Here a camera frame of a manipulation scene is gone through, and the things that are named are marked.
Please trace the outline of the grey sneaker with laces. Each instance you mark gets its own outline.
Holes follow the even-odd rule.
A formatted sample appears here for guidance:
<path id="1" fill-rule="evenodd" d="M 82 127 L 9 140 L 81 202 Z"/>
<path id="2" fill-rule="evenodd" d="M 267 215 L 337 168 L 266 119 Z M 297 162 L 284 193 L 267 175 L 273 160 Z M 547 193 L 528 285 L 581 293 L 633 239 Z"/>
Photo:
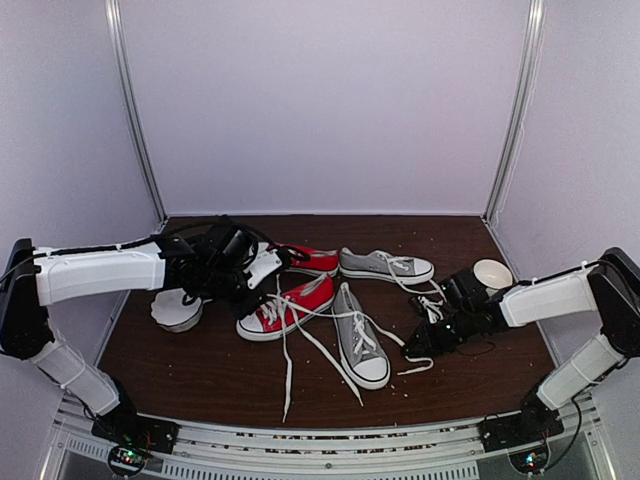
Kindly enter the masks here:
<path id="1" fill-rule="evenodd" d="M 378 390 L 391 378 L 391 363 L 381 346 L 376 332 L 394 341 L 399 347 L 405 345 L 395 334 L 379 327 L 367 315 L 347 282 L 341 283 L 331 306 L 330 315 L 336 330 L 336 346 L 339 362 L 358 387 Z M 430 357 L 410 360 L 418 366 L 397 373 L 398 376 L 430 370 L 434 361 Z"/>

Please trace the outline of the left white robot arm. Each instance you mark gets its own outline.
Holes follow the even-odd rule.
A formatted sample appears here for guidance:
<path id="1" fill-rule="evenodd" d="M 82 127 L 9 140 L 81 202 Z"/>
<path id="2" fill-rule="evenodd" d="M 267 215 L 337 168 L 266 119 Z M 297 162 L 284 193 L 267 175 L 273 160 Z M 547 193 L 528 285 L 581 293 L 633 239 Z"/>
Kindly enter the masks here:
<path id="1" fill-rule="evenodd" d="M 258 303 L 262 281 L 284 265 L 275 246 L 259 249 L 260 239 L 259 231 L 229 220 L 188 238 L 173 231 L 106 246 L 55 250 L 21 239 L 1 277 L 1 352 L 36 365 L 121 443 L 133 444 L 144 424 L 132 401 L 54 334 L 48 306 L 110 292 L 181 289 L 188 299 L 223 300 L 247 312 Z"/>

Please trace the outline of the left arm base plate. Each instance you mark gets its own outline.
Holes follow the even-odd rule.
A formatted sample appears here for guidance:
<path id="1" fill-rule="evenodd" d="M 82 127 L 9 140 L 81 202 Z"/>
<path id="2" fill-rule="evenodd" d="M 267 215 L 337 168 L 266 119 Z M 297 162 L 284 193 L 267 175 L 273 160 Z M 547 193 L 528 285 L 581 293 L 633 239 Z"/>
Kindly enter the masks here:
<path id="1" fill-rule="evenodd" d="M 171 454 L 179 433 L 177 423 L 145 416 L 111 421 L 99 417 L 93 422 L 91 433 L 140 451 Z"/>

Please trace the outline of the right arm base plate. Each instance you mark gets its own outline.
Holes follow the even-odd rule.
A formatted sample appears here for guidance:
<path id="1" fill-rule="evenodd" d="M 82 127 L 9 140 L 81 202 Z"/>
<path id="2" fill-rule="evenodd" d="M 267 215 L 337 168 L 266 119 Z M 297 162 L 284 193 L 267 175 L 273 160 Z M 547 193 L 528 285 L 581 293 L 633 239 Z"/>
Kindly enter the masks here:
<path id="1" fill-rule="evenodd" d="M 478 424 L 478 432 L 486 453 L 512 449 L 564 432 L 564 425 L 556 414 L 543 415 L 518 412 L 492 416 Z"/>

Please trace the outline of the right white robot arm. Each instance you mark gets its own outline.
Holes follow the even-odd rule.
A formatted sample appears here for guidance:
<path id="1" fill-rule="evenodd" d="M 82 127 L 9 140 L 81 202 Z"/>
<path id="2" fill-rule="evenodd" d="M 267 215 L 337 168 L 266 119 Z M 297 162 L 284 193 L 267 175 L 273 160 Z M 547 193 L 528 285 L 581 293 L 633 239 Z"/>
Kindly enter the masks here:
<path id="1" fill-rule="evenodd" d="M 442 305 L 426 293 L 411 300 L 422 321 L 403 348 L 409 359 L 451 353 L 475 335 L 580 312 L 599 315 L 599 332 L 523 399 L 512 423 L 522 441 L 535 440 L 560 407 L 639 355 L 639 267 L 617 247 L 593 262 L 520 281 L 504 264 L 483 259 L 447 277 L 439 291 Z"/>

